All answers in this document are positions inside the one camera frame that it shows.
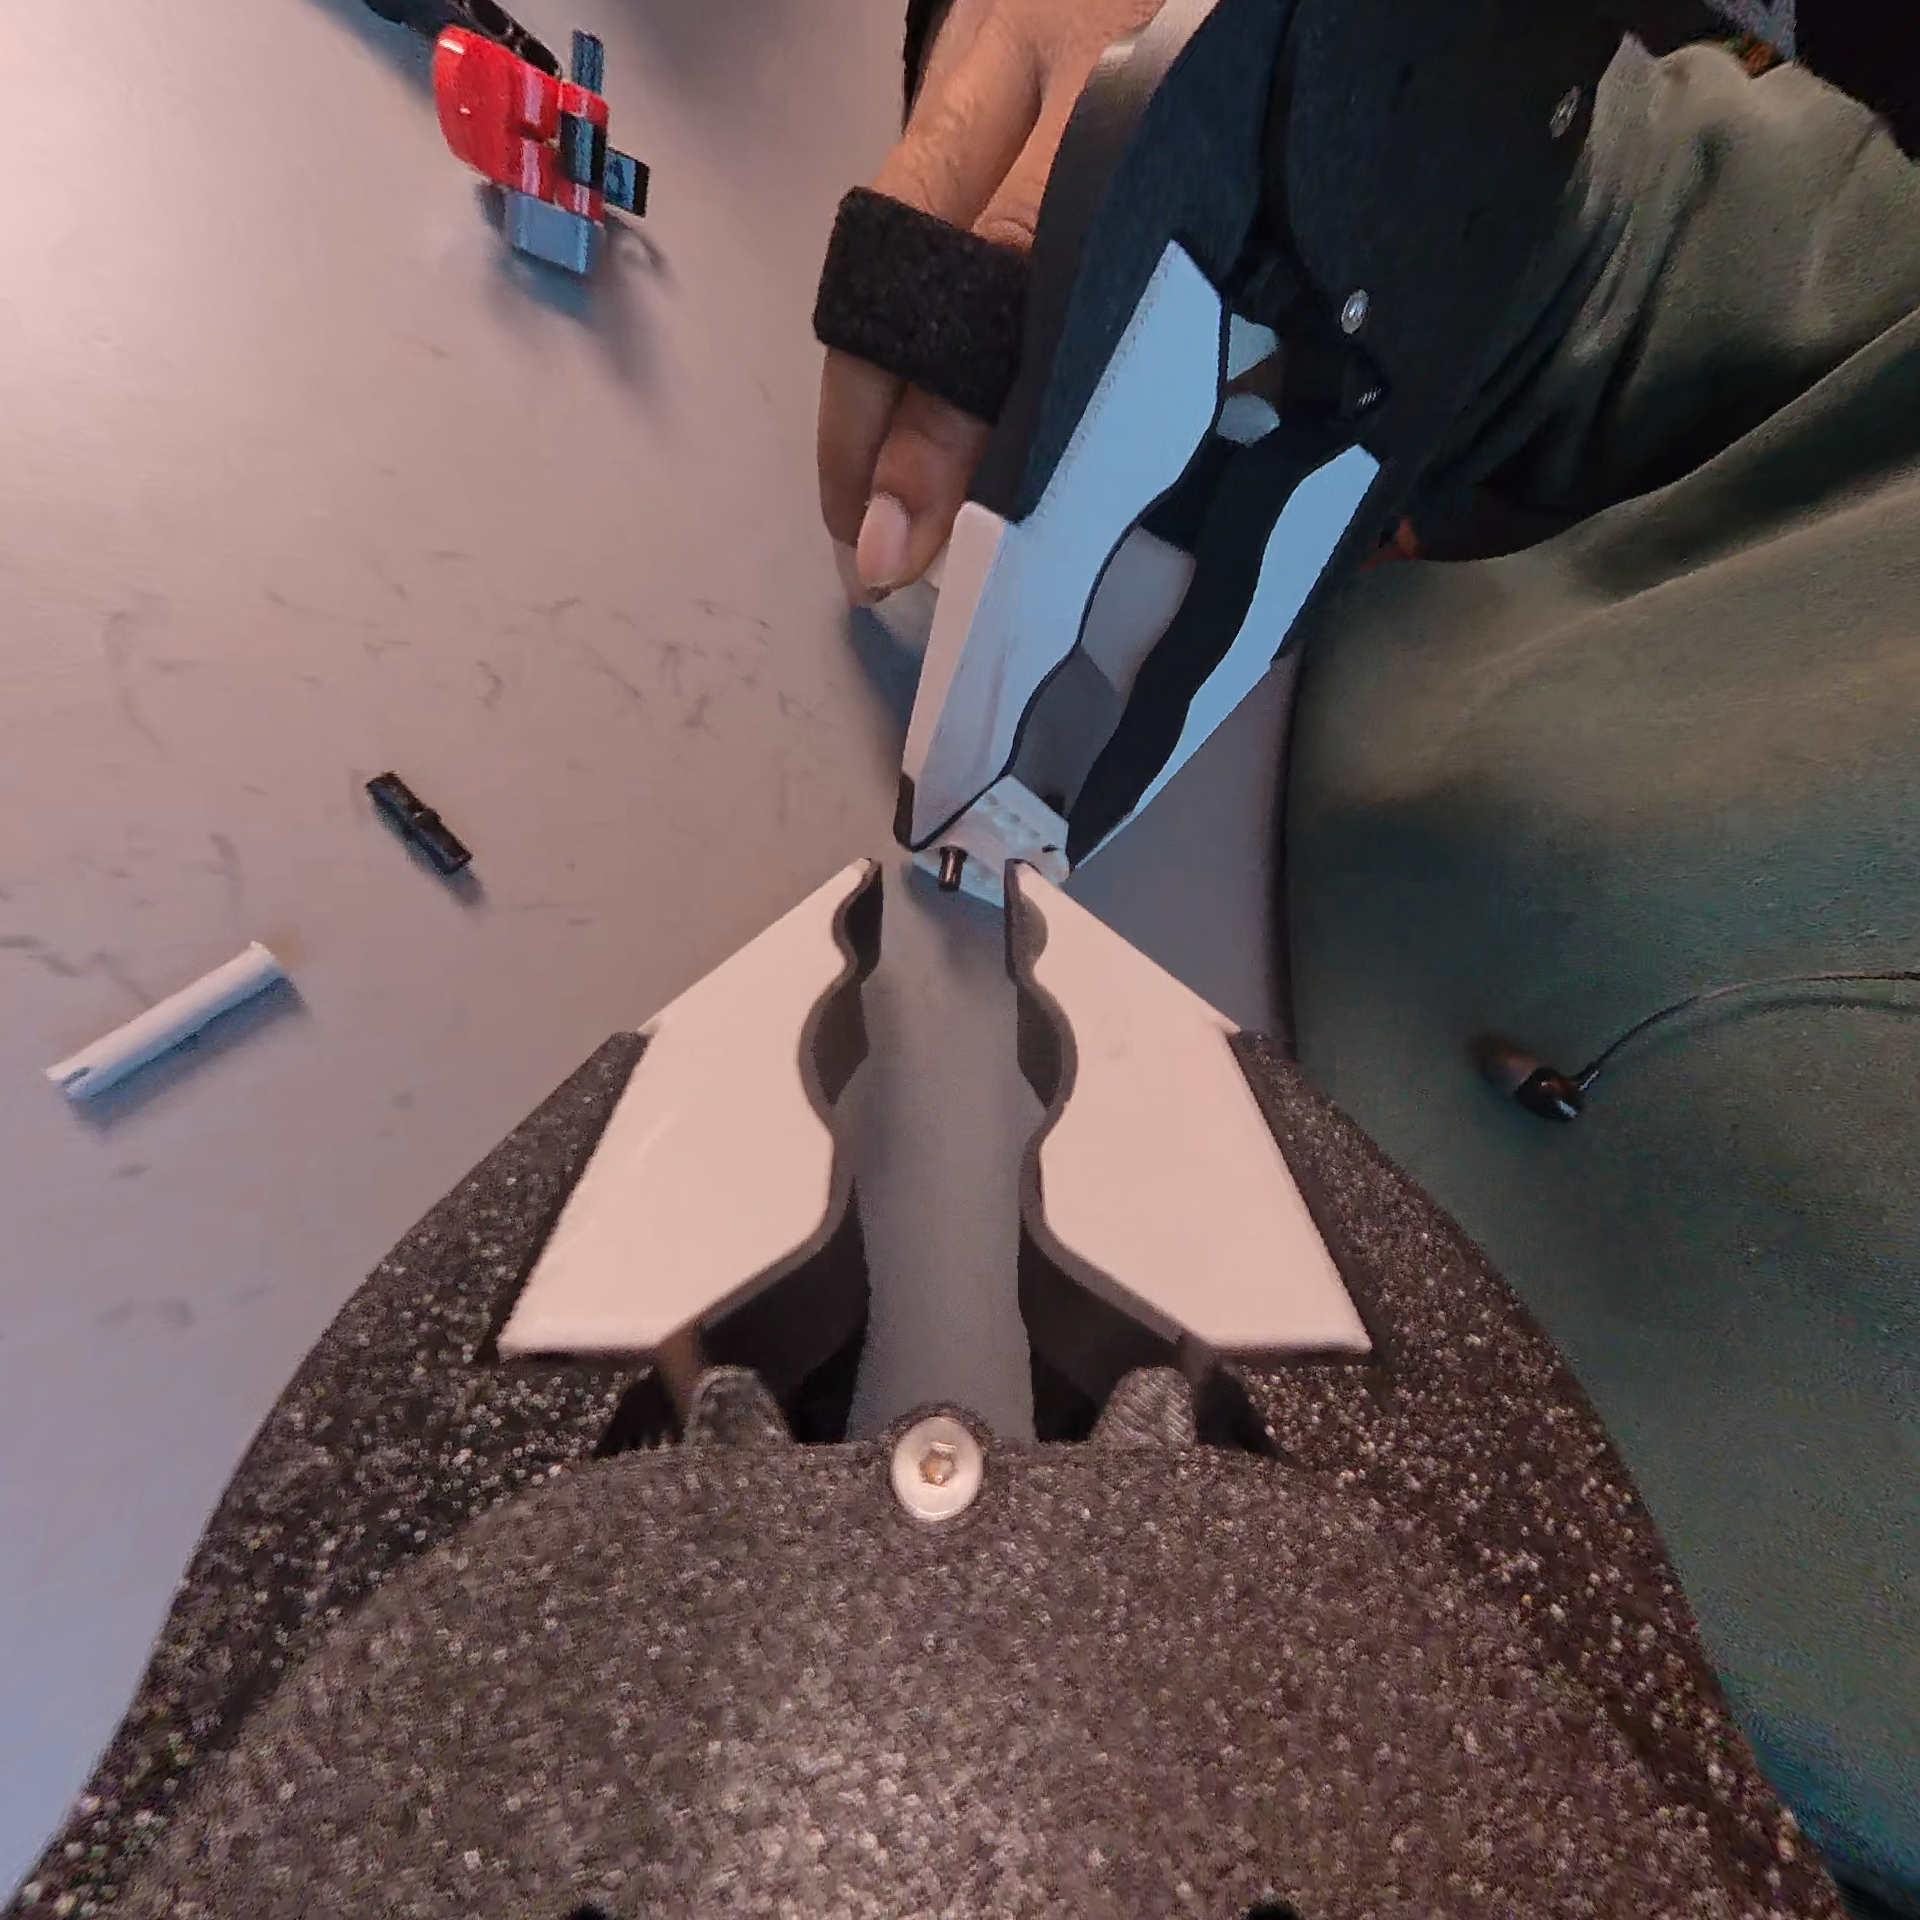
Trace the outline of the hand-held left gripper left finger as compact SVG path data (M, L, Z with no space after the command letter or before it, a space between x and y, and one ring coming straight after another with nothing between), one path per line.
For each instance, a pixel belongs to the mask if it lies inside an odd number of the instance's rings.
M496 1334L499 1358L689 1361L853 1222L837 1120L867 1056L862 856L673 997Z

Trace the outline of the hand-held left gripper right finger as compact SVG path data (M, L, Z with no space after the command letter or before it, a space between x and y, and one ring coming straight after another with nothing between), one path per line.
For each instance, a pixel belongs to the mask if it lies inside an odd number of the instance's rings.
M1368 1352L1237 1022L1022 861L1003 907L1017 1057L1045 1110L1022 1200L1041 1259L1127 1331L1197 1358Z

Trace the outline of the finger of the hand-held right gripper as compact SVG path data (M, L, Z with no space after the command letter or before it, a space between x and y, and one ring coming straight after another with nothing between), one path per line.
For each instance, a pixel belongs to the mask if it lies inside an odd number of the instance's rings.
M959 509L903 745L905 847L929 845L1013 766L1112 550L1210 430L1222 325L1213 283L1167 241L1033 511Z
M1067 861L1106 845L1259 688L1378 475L1347 440L1237 445L1192 573L1067 815Z

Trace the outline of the white curved toy panel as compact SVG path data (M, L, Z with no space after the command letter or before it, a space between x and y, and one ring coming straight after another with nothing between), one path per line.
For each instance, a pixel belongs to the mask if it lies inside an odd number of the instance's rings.
M931 850L931 873L936 878L938 847L959 845L968 854L959 895L1003 907L1003 879L1013 863L1026 863L1050 881L1067 878L1064 835L1064 815L1007 774L944 830Z

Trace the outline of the red toy brick piece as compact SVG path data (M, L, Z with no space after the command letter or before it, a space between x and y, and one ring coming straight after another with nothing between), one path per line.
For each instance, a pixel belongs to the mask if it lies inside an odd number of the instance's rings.
M446 26L432 61L439 125L457 160L526 199L602 215L608 101L543 72L504 42Z

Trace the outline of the person's right forearm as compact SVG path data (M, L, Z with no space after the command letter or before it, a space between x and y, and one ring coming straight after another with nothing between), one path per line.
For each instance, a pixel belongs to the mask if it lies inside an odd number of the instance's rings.
M1397 557L1603 514L1698 560L1914 485L1914 146L1798 64L1691 45L1600 83L1555 288Z

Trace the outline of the person's right hand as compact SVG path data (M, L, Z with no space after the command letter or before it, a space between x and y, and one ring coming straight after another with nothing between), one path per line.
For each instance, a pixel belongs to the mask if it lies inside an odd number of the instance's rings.
M1027 249L1071 107L1101 54L1158 2L957 2L878 191L1009 249ZM990 426L842 351L818 414L822 522L853 608L938 557Z

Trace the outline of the pale toy tube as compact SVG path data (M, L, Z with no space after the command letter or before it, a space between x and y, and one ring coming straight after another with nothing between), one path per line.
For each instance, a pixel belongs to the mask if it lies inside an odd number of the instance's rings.
M49 1063L40 1075L65 1098L91 1102L176 1054L230 1013L290 982L269 946L249 944L113 1030Z

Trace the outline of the black drawstring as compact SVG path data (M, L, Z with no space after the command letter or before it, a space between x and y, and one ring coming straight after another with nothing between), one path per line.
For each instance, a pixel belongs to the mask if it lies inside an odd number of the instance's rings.
M1691 1015L1742 1005L1746 1001L1774 1001L1794 991L1811 989L1867 989L1867 987L1913 987L1918 984L1918 967L1896 968L1842 968L1811 971L1786 975L1758 975L1742 979L1726 979L1706 989L1673 998L1666 1005L1642 1015L1622 1030L1614 1033L1598 1050L1574 1069L1562 1069L1550 1063L1533 1048L1526 1048L1511 1037L1481 1033L1470 1041L1471 1065L1478 1079L1501 1096L1511 1098L1525 1112L1539 1120L1571 1121L1585 1105L1587 1095L1609 1069L1609 1065L1630 1050L1633 1045L1647 1040L1657 1027L1681 1022Z

